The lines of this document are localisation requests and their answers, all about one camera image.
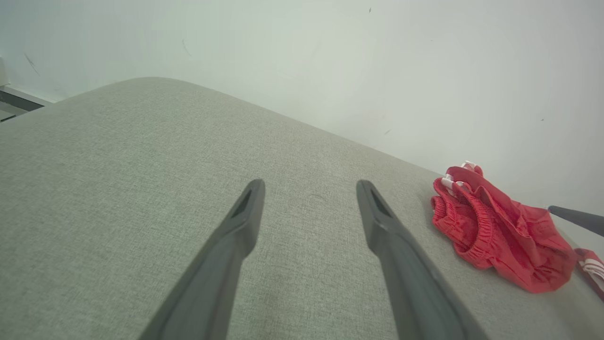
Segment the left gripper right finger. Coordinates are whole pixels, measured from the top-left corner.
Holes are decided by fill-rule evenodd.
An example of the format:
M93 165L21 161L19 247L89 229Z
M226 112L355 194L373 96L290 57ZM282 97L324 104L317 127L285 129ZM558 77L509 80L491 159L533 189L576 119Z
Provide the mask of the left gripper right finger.
M485 340L486 332L368 180L356 184L369 250L379 258L401 340Z

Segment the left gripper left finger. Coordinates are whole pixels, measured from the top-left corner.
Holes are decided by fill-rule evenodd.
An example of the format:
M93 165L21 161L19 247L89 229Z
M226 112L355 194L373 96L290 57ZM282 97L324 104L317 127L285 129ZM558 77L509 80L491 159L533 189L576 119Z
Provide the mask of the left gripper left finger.
M265 182L250 181L145 327L142 340L224 340L244 259L257 243Z

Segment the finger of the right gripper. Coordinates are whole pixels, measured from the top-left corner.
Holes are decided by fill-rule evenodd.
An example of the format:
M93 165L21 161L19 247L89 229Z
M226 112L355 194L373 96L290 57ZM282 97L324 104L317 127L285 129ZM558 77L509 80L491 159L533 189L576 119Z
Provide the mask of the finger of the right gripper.
M594 234L604 236L604 217L587 212L576 211L559 206L549 206L548 211L565 221L584 228Z

